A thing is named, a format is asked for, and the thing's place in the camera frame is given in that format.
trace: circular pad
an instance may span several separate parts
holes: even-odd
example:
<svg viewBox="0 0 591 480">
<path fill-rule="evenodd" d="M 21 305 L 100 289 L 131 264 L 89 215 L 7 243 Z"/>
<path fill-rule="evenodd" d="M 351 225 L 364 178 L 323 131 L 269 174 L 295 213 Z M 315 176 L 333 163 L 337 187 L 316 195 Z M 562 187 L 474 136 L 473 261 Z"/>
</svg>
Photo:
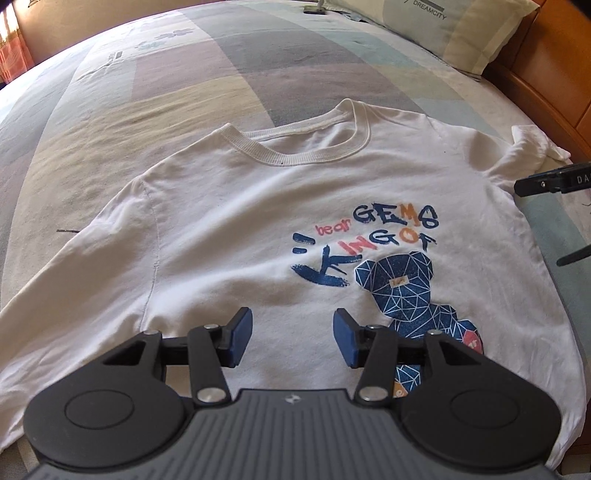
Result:
<svg viewBox="0 0 591 480">
<path fill-rule="evenodd" d="M 519 415 L 515 401 L 494 390 L 470 390 L 452 400 L 452 413 L 462 423 L 477 429 L 500 429 Z"/>
<path fill-rule="evenodd" d="M 114 390 L 85 392 L 66 405 L 66 417 L 84 429 L 107 429 L 127 420 L 134 412 L 129 395 Z"/>
</svg>

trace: wooden headboard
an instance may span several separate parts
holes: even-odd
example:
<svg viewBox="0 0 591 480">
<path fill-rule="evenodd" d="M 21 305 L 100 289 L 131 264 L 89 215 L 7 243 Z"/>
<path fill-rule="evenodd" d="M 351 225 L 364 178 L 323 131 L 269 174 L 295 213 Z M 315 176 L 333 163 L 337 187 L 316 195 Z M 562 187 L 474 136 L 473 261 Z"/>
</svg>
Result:
<svg viewBox="0 0 591 480">
<path fill-rule="evenodd" d="M 591 20 L 569 0 L 535 0 L 484 77 L 574 162 L 591 161 Z"/>
</svg>

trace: t-shirt print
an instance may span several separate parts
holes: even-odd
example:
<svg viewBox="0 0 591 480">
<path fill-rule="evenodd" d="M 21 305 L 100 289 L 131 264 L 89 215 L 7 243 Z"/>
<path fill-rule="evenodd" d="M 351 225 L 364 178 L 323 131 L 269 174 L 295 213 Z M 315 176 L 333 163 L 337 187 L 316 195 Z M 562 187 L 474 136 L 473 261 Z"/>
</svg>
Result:
<svg viewBox="0 0 591 480">
<path fill-rule="evenodd" d="M 366 224 L 367 235 L 347 236 L 353 222 Z M 483 352 L 482 340 L 476 326 L 467 319 L 459 320 L 451 305 L 431 303 L 433 263 L 427 256 L 429 245 L 437 245 L 437 212 L 425 205 L 417 213 L 412 203 L 389 205 L 371 203 L 354 208 L 352 218 L 343 218 L 334 225 L 314 225 L 313 235 L 293 234 L 301 245 L 327 242 L 322 249 L 320 268 L 294 264 L 291 269 L 301 278 L 318 285 L 346 288 L 351 282 L 345 265 L 355 264 L 357 286 L 368 291 L 380 311 L 390 317 L 389 328 L 406 338 L 422 338 L 428 330 L 437 329 Z M 412 244 L 420 251 L 387 255 L 377 260 L 363 260 L 366 251 L 379 251 L 384 245 Z M 306 247 L 294 247 L 292 253 L 307 253 Z M 395 395 L 404 396 L 421 381 L 418 365 L 397 367 Z"/>
</svg>

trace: pillow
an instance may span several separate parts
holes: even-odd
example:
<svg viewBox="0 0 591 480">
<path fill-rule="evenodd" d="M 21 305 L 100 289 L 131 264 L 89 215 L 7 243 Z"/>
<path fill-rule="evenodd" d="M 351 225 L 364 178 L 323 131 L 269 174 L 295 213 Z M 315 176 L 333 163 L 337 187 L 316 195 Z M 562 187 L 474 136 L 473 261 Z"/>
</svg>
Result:
<svg viewBox="0 0 591 480">
<path fill-rule="evenodd" d="M 532 0 L 330 0 L 412 40 L 458 70 L 480 75 Z"/>
</svg>

